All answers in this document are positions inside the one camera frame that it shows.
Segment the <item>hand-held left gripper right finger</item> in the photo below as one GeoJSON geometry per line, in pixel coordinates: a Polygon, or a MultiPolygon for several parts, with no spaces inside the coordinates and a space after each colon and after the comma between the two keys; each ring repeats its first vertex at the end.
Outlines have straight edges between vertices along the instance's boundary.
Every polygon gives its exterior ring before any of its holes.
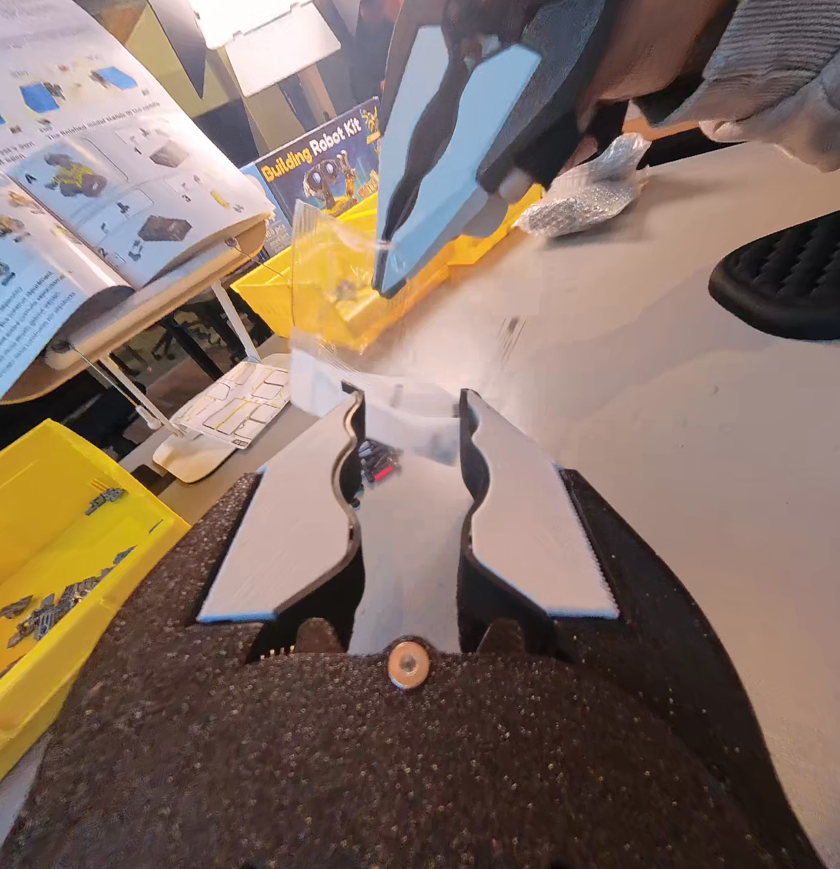
{"type": "Polygon", "coordinates": [[[461,477],[472,498],[467,554],[547,616],[618,619],[554,459],[472,389],[461,391],[459,413],[461,477]]]}

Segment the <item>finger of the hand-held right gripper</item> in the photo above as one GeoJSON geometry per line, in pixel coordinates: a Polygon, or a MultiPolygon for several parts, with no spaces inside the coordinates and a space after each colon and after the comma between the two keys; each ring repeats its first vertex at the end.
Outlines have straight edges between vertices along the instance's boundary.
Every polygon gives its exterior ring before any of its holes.
{"type": "Polygon", "coordinates": [[[382,125],[374,261],[375,286],[401,286],[425,265],[435,244],[420,202],[421,186],[442,144],[437,94],[447,73],[439,26],[420,27],[399,85],[388,93],[382,125]]]}
{"type": "MultiPolygon", "coordinates": [[[[420,192],[422,212],[436,231],[425,265],[447,238],[462,233],[473,221],[479,222],[483,234],[492,233],[501,223],[508,205],[484,190],[477,174],[540,60],[534,50],[513,45],[481,61],[472,71],[461,62],[448,63],[437,94],[443,140],[420,192]]],[[[378,292],[392,298],[406,282],[378,286],[378,292]]]]}

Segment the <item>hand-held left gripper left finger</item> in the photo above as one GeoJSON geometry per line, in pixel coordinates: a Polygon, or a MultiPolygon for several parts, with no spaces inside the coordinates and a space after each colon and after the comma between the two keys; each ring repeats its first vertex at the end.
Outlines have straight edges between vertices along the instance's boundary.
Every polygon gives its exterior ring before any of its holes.
{"type": "Polygon", "coordinates": [[[258,469],[198,623],[272,621],[349,566],[363,440],[364,395],[349,390],[258,469]]]}

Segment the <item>pile of small building pegs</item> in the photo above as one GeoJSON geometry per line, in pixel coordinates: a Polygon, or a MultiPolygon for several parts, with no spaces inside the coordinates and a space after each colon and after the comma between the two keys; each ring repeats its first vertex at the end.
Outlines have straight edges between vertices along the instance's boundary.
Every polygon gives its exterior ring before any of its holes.
{"type": "Polygon", "coordinates": [[[377,440],[363,440],[359,446],[360,483],[352,505],[360,507],[360,499],[367,489],[373,489],[390,476],[402,472],[403,451],[377,440]]]}

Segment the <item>clear plastic bag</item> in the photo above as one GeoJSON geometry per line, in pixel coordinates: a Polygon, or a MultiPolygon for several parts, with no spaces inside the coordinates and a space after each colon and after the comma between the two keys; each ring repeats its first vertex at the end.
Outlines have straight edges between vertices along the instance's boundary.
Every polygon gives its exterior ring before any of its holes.
{"type": "Polygon", "coordinates": [[[349,392],[364,395],[365,432],[404,454],[454,465],[459,454],[458,399],[445,387],[394,373],[375,357],[396,349],[406,318],[450,273],[452,244],[422,267],[392,299],[371,285],[383,248],[374,241],[374,212],[336,219],[296,209],[291,272],[291,398],[323,417],[349,392]]]}

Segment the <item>person's right forearm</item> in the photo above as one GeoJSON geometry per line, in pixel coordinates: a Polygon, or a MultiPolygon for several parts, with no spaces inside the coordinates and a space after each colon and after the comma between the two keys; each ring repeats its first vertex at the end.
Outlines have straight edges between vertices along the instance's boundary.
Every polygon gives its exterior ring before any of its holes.
{"type": "Polygon", "coordinates": [[[836,171],[840,1],[728,2],[678,76],[635,103],[654,126],[695,123],[718,143],[768,143],[836,171]]]}

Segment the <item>grey desk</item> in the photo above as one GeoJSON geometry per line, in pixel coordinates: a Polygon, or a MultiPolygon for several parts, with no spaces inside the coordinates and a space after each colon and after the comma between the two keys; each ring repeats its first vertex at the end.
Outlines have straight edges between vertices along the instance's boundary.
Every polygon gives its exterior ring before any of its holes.
{"type": "Polygon", "coordinates": [[[708,295],[730,250],[840,208],[766,145],[650,172],[598,230],[514,233],[406,318],[396,349],[480,385],[588,477],[684,580],[732,655],[776,771],[840,867],[840,342],[758,332],[708,295]]]}

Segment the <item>person's right hand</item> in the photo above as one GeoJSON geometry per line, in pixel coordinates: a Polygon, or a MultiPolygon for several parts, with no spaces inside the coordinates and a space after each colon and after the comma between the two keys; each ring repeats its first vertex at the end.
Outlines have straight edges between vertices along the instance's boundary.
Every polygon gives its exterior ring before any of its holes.
{"type": "Polygon", "coordinates": [[[595,74],[581,92],[581,116],[593,114],[599,104],[628,102],[674,81],[700,36],[727,6],[723,1],[621,2],[595,74]]]}

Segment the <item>yellow plastic bin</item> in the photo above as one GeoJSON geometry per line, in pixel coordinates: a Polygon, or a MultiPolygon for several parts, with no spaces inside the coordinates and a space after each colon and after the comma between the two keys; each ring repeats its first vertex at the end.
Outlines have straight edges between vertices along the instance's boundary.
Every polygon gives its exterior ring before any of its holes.
{"type": "Polygon", "coordinates": [[[422,269],[392,299],[372,287],[376,199],[338,218],[300,203],[295,245],[235,283],[275,334],[361,353],[449,277],[454,267],[422,269]]]}
{"type": "Polygon", "coordinates": [[[105,453],[47,420],[0,452],[0,609],[29,594],[36,603],[135,549],[42,640],[6,644],[0,620],[0,782],[44,735],[110,622],[190,527],[105,453]],[[104,489],[128,494],[86,516],[104,489]]]}
{"type": "Polygon", "coordinates": [[[517,219],[530,205],[540,201],[543,192],[544,189],[540,184],[532,185],[516,203],[508,206],[501,224],[489,236],[476,237],[462,233],[447,238],[442,250],[422,269],[471,267],[479,264],[484,258],[494,256],[493,252],[505,244],[514,233],[517,219]]]}

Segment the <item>robot kit box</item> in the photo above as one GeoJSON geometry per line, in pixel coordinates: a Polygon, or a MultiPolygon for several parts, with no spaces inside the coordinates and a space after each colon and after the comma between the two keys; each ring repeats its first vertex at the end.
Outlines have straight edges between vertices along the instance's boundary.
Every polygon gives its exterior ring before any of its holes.
{"type": "Polygon", "coordinates": [[[373,97],[249,163],[241,171],[273,205],[260,262],[289,247],[295,206],[339,217],[374,195],[379,184],[379,99],[373,97]]]}

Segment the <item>sticker sheet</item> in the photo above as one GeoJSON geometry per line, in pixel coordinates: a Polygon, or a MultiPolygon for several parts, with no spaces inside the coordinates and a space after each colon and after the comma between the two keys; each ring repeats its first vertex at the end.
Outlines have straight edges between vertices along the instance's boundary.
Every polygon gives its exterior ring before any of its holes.
{"type": "Polygon", "coordinates": [[[189,436],[246,449],[290,401],[288,368],[244,361],[189,400],[170,419],[189,436]]]}

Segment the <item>studio light panel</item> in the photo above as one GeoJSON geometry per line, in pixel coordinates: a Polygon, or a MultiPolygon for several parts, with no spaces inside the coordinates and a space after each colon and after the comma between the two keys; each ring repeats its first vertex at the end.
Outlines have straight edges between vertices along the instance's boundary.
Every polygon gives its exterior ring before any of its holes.
{"type": "Polygon", "coordinates": [[[341,48],[311,1],[190,1],[208,49],[224,49],[244,96],[294,76],[341,48]]]}

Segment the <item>heap of dark grey bricks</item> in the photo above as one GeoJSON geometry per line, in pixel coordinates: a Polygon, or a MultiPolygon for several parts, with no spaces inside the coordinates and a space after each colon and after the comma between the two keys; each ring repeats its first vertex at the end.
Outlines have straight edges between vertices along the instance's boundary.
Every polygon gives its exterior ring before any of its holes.
{"type": "MultiPolygon", "coordinates": [[[[121,501],[127,494],[128,490],[123,487],[106,488],[89,503],[85,515],[91,516],[103,506],[121,501]]],[[[32,594],[3,606],[0,609],[0,620],[14,621],[14,632],[7,641],[7,649],[14,649],[31,636],[36,642],[42,640],[56,623],[88,596],[134,549],[135,547],[131,547],[116,554],[112,563],[99,574],[67,584],[59,596],[50,593],[39,601],[39,606],[34,606],[36,600],[32,594]]],[[[21,657],[18,657],[3,668],[0,671],[0,680],[20,660],[21,657]]]]}

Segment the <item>beige book stand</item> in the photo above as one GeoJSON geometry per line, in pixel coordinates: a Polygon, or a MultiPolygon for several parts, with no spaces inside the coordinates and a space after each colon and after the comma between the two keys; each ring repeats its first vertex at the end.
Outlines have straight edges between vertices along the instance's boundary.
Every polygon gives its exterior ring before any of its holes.
{"type": "Polygon", "coordinates": [[[122,343],[172,316],[187,301],[211,290],[230,332],[243,348],[244,361],[263,363],[224,283],[236,272],[256,266],[254,256],[262,249],[264,240],[265,223],[258,221],[154,280],[120,307],[83,327],[82,337],[63,342],[62,348],[51,357],[64,361],[66,367],[53,368],[48,359],[35,359],[1,398],[0,406],[39,400],[87,369],[107,386],[118,388],[149,427],[161,432],[156,438],[153,457],[146,460],[148,465],[185,484],[201,482],[227,462],[237,446],[231,440],[221,443],[209,434],[193,435],[187,427],[175,424],[136,387],[111,355],[122,343]]]}

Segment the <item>open instruction booklet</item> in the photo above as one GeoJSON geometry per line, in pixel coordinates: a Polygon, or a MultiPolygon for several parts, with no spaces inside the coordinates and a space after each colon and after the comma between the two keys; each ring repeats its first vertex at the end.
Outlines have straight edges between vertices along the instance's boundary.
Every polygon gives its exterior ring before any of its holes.
{"type": "Polygon", "coordinates": [[[272,205],[75,2],[0,2],[0,400],[272,205]]]}

